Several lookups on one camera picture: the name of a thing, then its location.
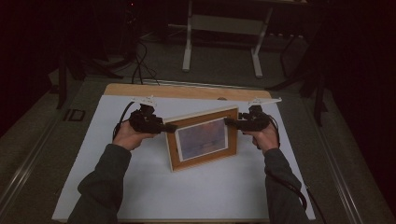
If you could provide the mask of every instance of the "wooden board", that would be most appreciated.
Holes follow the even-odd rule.
[[[225,106],[163,121],[177,126],[175,133],[166,134],[172,171],[236,155],[237,130],[233,126],[225,126],[224,118],[237,119],[238,106]]]
[[[150,86],[134,84],[109,84],[104,95],[131,95],[218,100],[225,98],[234,101],[251,101],[255,97],[271,98],[268,91],[253,91],[227,88]]]

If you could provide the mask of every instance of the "black cable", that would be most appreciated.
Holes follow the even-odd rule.
[[[114,71],[114,73],[118,73],[118,72],[120,72],[120,71],[122,71],[122,70],[125,70],[125,69],[127,69],[127,68],[129,68],[129,67],[131,67],[131,65],[132,64],[134,64],[134,63],[132,63],[132,62],[129,62],[128,64],[126,64],[124,67],[122,67],[122,68],[120,68],[119,70],[117,70],[117,71]]]
[[[145,48],[145,53],[143,54],[143,57],[141,58],[141,60],[139,61],[139,55],[136,54],[136,61],[137,61],[137,67],[134,70],[134,73],[132,74],[132,84],[134,84],[134,77],[136,75],[136,72],[139,72],[139,77],[140,77],[140,82],[141,84],[143,84],[143,80],[142,80],[142,74],[141,74],[141,63],[145,60],[147,54],[148,54],[148,48],[146,47],[146,45],[144,45],[142,42],[138,41],[138,44],[142,45]]]
[[[122,66],[128,65],[128,63],[132,62],[132,59],[134,57],[134,54],[132,52],[128,52],[126,57],[124,57],[124,59],[115,62],[115,63],[106,63],[106,64],[102,64],[103,67],[107,68],[107,69],[115,69],[115,68],[120,68]]]
[[[290,189],[291,191],[293,191],[295,194],[297,194],[297,196],[300,198],[301,202],[303,203],[303,208],[304,210],[306,210],[306,198],[305,196],[300,192],[299,189],[297,189],[296,187],[294,187],[291,183],[289,183],[288,181],[285,181],[283,179],[280,179],[278,177],[276,177],[275,175],[273,175],[270,171],[268,171],[267,169],[264,170],[265,173],[270,176],[271,178],[273,178],[276,182],[278,182],[279,184],[283,185],[284,187]]]
[[[149,77],[142,77],[142,78],[151,78],[151,79],[154,79],[154,80],[157,82],[157,84],[160,86],[160,83],[158,82],[158,80],[157,80],[157,78],[156,78],[157,72],[156,72],[154,69],[149,68],[149,67],[146,65],[146,63],[145,63],[144,61],[141,61],[141,64],[140,64],[140,65],[143,66],[143,67],[146,69],[146,71],[148,72],[148,75],[149,75]]]
[[[139,63],[139,79],[140,79],[140,84],[142,84],[143,85],[143,78],[142,78],[142,68],[141,68],[141,64],[142,64],[142,62],[143,62],[143,59],[142,59],[142,61],[140,61],[140,63]]]
[[[114,127],[114,130],[113,130],[113,140],[114,140],[114,138],[116,137],[117,133],[119,132],[120,127],[121,127],[121,124],[124,122],[124,119],[123,119],[123,118],[125,117],[126,112],[128,111],[129,107],[131,107],[131,105],[132,105],[133,103],[134,103],[133,101],[132,101],[131,103],[129,103],[129,104],[125,107],[124,111],[122,112],[122,116],[120,117],[120,121],[117,123],[116,127]]]
[[[318,209],[318,212],[319,212],[319,214],[321,216],[321,219],[323,220],[323,223],[327,224],[326,218],[324,218],[324,215],[323,215],[323,213],[322,213],[322,211],[321,211],[321,209],[320,209],[320,207],[319,207],[319,205],[317,203],[317,200],[315,200],[314,195],[312,195],[311,190],[309,190],[309,188],[306,188],[306,192],[308,192],[308,196],[312,199],[312,202],[314,202],[315,207]]]
[[[276,130],[277,145],[280,146],[279,128],[277,126],[276,119],[274,119],[274,117],[272,117],[271,115],[268,115],[268,117],[270,118],[270,123],[274,126],[274,128]]]

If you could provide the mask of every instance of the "gray sweater sleeve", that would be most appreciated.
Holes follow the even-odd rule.
[[[292,173],[289,163],[280,149],[270,149],[265,154],[265,170],[279,179],[289,182],[300,189],[302,184]],[[267,203],[272,224],[309,223],[300,199],[290,189],[275,181],[271,176],[265,178]]]
[[[130,160],[130,151],[107,145],[94,171],[78,185],[81,196],[67,223],[118,223],[123,178]]]

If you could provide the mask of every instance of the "table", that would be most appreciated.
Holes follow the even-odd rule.
[[[266,91],[110,84],[93,116],[53,219],[67,220],[79,197],[78,183],[93,170],[111,141],[112,129],[132,95],[154,95],[155,114],[164,119],[223,105],[238,105],[240,111],[247,111],[247,101],[270,97]],[[266,105],[263,109],[277,120],[282,151],[303,182],[277,106]],[[164,134],[143,142],[133,152],[125,175],[120,221],[268,221],[263,156],[251,145],[251,138],[241,133],[237,148],[236,156],[172,173]],[[305,189],[302,193],[308,199]],[[309,200],[307,214],[315,218]]]
[[[268,24],[270,22],[274,7],[271,5],[266,10],[266,16],[263,21],[246,20],[236,18],[225,18],[217,16],[207,16],[194,14],[192,12],[192,0],[189,1],[188,19],[187,19],[187,41],[184,51],[184,60],[182,69],[184,72],[190,71],[191,63],[191,32],[192,30],[206,30],[215,32],[226,32],[243,35],[256,35],[258,37],[256,46],[251,50],[255,76],[262,77],[262,67],[260,65],[259,51],[262,47],[262,41],[265,37]],[[252,2],[269,3],[269,4],[298,4],[307,5],[305,0],[256,0]]]

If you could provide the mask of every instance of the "wooden picture frame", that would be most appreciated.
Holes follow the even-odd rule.
[[[238,107],[231,105],[164,120],[177,126],[166,133],[172,171],[236,155],[237,130],[224,118],[237,117]]]

